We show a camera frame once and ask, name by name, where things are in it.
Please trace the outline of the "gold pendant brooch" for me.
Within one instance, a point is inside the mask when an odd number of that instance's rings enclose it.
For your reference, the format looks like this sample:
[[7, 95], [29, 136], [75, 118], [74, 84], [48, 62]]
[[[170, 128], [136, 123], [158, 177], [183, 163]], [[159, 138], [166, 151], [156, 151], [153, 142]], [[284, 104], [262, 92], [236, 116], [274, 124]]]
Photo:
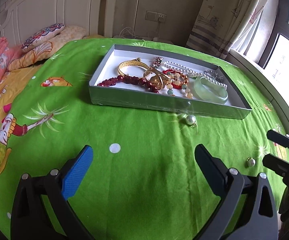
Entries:
[[143, 74], [143, 77], [147, 81], [150, 81], [153, 85], [155, 85], [158, 90], [163, 89], [171, 81], [171, 78], [168, 75], [155, 68], [151, 68], [151, 70], [146, 70]]

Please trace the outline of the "patterned beige curtain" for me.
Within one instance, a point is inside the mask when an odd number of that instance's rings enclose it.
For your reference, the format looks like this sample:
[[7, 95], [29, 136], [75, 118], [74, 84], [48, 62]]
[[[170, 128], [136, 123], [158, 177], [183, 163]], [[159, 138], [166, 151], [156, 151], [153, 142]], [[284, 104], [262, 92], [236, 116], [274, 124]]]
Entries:
[[269, 0], [203, 0], [186, 47], [225, 59], [244, 38]]

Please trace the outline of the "silver pearl brooch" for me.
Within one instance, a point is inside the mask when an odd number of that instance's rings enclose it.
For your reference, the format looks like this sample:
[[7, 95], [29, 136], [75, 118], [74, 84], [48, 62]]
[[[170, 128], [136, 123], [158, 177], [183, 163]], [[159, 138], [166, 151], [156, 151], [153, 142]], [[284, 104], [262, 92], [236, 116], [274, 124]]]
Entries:
[[215, 70], [207, 70], [204, 72], [205, 75], [213, 78], [217, 82], [223, 83], [224, 82], [224, 77], [222, 75], [219, 75]]

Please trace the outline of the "wall power socket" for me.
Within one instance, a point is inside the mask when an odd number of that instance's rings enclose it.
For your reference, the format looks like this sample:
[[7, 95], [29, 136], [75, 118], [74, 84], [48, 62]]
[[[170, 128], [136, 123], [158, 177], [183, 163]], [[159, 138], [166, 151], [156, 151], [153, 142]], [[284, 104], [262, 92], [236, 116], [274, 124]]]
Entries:
[[166, 14], [148, 10], [148, 11], [146, 11], [145, 20], [158, 22], [158, 23], [165, 23], [166, 22]]

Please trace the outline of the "small pearl earring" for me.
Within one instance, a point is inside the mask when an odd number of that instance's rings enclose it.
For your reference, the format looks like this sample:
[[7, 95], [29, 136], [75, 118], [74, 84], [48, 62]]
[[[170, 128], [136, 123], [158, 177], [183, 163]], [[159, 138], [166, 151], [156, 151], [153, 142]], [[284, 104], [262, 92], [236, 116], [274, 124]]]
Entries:
[[254, 167], [256, 164], [256, 160], [252, 157], [248, 157], [246, 159], [247, 167]]

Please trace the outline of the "white wooden headboard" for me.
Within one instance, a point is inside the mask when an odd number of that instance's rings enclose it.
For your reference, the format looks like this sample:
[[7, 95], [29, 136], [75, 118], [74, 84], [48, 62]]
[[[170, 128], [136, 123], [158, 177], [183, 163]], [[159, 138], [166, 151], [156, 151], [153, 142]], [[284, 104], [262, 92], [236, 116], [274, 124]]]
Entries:
[[113, 36], [116, 0], [12, 0], [0, 22], [0, 38], [22, 44], [38, 30], [54, 23], [77, 25], [88, 35]]

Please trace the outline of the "green cartoon blanket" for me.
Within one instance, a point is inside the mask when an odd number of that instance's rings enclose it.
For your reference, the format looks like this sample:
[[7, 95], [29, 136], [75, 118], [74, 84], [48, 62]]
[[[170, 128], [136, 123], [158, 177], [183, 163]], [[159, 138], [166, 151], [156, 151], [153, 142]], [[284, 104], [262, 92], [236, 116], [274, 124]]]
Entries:
[[[187, 126], [176, 113], [93, 105], [88, 81], [115, 44], [161, 49], [219, 64], [252, 108], [242, 120], [197, 117]], [[243, 174], [266, 172], [276, 203], [285, 185], [262, 165], [272, 153], [289, 162], [289, 150], [266, 137], [284, 132], [272, 103], [237, 67], [186, 48], [146, 41], [96, 38], [72, 41], [42, 64], [3, 109], [16, 125], [2, 147], [0, 230], [10, 235], [17, 184], [23, 173], [43, 176], [85, 145], [94, 158], [69, 202], [97, 239], [192, 239], [216, 207], [194, 159], [198, 144]], [[246, 159], [256, 160], [247, 167]]]

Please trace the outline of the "gold bangle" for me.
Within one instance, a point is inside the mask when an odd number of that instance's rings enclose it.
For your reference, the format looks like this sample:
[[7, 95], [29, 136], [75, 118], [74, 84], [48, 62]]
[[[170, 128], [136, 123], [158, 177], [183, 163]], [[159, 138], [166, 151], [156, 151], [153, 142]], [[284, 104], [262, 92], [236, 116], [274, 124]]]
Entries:
[[126, 67], [140, 67], [144, 70], [151, 70], [151, 67], [143, 63], [139, 57], [137, 57], [136, 59], [121, 62], [117, 67], [118, 74], [125, 77], [127, 74], [125, 74], [122, 70]]

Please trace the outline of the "silver jewelry box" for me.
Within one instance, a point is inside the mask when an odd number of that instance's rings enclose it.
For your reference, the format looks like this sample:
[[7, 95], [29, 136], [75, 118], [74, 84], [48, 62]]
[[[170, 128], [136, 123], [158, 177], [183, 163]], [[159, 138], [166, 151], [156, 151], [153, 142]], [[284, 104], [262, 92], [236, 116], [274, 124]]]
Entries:
[[114, 44], [89, 81], [91, 102], [244, 119], [251, 106], [219, 64], [146, 47]]

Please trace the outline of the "patterned decorative pillow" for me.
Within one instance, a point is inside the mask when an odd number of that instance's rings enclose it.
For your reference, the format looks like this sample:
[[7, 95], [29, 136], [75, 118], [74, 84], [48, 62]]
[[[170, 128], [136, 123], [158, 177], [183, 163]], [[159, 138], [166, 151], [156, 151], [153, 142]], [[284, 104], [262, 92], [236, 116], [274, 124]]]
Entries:
[[21, 51], [23, 53], [29, 52], [33, 48], [43, 44], [44, 42], [61, 33], [64, 28], [65, 25], [63, 23], [55, 23], [39, 30], [38, 32], [27, 38], [27, 40], [25, 40], [25, 42], [21, 46]]

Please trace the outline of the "green jade bangle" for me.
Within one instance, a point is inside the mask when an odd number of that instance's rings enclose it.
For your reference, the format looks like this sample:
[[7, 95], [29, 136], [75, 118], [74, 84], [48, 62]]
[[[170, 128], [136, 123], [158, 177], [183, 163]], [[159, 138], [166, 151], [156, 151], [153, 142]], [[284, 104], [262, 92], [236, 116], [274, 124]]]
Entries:
[[225, 104], [228, 100], [225, 87], [202, 76], [195, 79], [193, 89], [198, 97], [207, 102]]

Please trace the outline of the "large pearl earring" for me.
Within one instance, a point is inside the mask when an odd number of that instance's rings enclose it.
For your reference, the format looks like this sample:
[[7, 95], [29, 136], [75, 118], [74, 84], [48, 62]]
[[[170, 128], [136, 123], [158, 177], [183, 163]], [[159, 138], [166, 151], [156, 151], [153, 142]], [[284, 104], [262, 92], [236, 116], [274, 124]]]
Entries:
[[185, 123], [192, 128], [197, 127], [197, 120], [194, 115], [187, 115], [185, 117]]

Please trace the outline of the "yellow floral pillow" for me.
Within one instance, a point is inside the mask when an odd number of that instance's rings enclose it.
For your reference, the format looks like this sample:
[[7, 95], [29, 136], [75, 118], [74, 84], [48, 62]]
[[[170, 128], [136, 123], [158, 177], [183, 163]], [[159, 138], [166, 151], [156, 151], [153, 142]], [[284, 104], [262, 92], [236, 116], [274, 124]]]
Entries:
[[7, 70], [11, 72], [20, 68], [26, 68], [37, 63], [38, 61], [48, 59], [52, 57], [66, 43], [80, 40], [86, 35], [87, 32], [84, 28], [76, 25], [69, 25], [55, 37], [33, 48], [29, 52], [25, 53], [25, 55], [23, 55], [21, 58], [12, 61], [8, 65]]

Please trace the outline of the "yellow bed sheet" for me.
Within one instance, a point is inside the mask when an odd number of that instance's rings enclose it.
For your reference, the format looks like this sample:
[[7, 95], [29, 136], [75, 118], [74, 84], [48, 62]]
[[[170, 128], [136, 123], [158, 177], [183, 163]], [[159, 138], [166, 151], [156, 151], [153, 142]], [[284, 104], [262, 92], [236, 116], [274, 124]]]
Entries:
[[6, 116], [3, 107], [14, 101], [41, 66], [42, 64], [35, 64], [4, 74], [0, 81], [0, 121]]

